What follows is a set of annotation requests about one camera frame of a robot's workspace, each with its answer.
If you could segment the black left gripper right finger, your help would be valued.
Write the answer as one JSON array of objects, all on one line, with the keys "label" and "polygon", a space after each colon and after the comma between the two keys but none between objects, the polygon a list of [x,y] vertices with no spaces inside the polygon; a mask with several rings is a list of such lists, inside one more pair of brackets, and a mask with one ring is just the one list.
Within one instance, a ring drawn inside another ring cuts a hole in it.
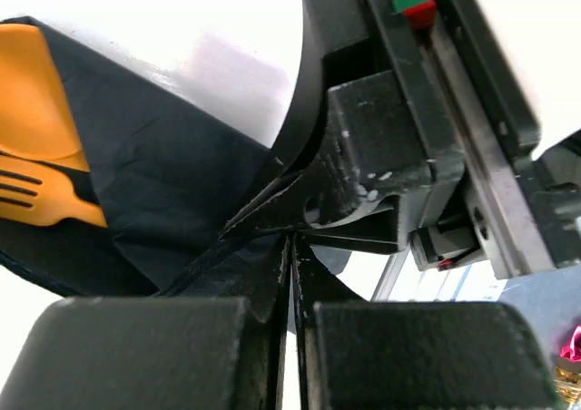
[{"label": "black left gripper right finger", "polygon": [[368,302],[290,239],[305,409],[559,409],[524,317],[497,302]]}]

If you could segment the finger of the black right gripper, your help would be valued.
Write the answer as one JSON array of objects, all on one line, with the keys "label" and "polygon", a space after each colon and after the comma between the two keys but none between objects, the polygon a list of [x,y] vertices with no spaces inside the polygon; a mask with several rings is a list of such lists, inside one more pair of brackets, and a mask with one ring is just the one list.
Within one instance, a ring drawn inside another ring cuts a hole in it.
[{"label": "finger of the black right gripper", "polygon": [[229,229],[330,229],[381,211],[349,148],[334,96],[377,69],[374,0],[302,0],[300,68],[290,108]]}]

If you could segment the aluminium frame rail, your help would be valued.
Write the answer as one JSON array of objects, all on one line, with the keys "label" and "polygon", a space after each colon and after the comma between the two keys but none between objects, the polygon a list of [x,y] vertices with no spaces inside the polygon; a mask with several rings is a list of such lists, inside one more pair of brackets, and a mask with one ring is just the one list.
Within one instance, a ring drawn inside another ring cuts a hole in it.
[{"label": "aluminium frame rail", "polygon": [[371,297],[373,302],[389,299],[389,296],[399,278],[399,274],[405,266],[409,253],[410,249],[405,249],[389,256],[387,264],[381,273],[379,282]]}]

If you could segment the dark navy paper napkin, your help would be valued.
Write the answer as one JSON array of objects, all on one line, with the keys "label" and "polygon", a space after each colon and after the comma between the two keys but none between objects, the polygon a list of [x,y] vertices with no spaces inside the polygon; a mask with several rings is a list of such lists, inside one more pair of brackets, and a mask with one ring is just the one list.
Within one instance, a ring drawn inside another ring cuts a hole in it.
[{"label": "dark navy paper napkin", "polygon": [[60,296],[161,295],[220,242],[271,148],[30,16],[46,40],[89,171],[76,190],[106,228],[1,223],[1,264]]}]

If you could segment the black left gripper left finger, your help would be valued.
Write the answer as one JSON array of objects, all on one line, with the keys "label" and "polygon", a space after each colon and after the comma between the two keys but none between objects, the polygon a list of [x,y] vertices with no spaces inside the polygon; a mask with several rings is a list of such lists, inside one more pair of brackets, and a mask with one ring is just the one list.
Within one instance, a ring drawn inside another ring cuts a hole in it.
[{"label": "black left gripper left finger", "polygon": [[278,409],[288,237],[236,240],[150,298],[65,298],[33,324],[4,409]]}]

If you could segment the orange plastic spoon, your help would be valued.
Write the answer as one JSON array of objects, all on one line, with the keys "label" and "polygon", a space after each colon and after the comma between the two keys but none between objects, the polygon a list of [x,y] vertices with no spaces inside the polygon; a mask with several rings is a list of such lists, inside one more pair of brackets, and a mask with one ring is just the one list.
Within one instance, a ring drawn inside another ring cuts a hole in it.
[{"label": "orange plastic spoon", "polygon": [[1,151],[89,171],[48,44],[27,24],[1,25]]}]

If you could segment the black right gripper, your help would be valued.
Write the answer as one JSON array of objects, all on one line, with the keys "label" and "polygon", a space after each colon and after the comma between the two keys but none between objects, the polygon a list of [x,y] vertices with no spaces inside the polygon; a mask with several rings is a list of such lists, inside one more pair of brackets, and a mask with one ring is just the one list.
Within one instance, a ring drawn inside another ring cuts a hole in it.
[{"label": "black right gripper", "polygon": [[577,265],[579,191],[529,157],[538,128],[476,0],[429,0],[418,34],[393,0],[365,1],[396,72],[330,88],[313,160],[273,181],[223,237],[301,231],[400,249],[438,221],[465,160],[471,259],[487,257],[498,278]]}]

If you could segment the orange plastic fork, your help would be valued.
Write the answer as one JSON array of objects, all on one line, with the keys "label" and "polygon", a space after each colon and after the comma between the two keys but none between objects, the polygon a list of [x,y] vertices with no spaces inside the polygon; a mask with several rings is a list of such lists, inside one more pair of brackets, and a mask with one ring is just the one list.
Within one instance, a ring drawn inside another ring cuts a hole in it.
[{"label": "orange plastic fork", "polygon": [[7,155],[1,157],[1,217],[37,227],[65,219],[107,226],[101,208],[80,199],[64,173]]}]

